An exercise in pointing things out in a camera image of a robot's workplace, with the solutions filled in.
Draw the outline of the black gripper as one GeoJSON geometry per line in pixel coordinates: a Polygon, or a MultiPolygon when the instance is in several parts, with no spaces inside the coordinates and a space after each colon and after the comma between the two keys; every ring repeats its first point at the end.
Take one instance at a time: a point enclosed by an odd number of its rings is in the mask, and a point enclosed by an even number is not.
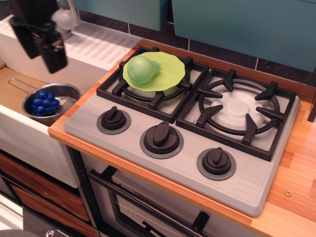
{"type": "Polygon", "coordinates": [[[17,39],[27,55],[34,59],[39,55],[50,74],[67,66],[64,42],[54,22],[44,23],[43,28],[30,24],[51,20],[59,9],[55,0],[11,0],[9,20],[17,39]]]}

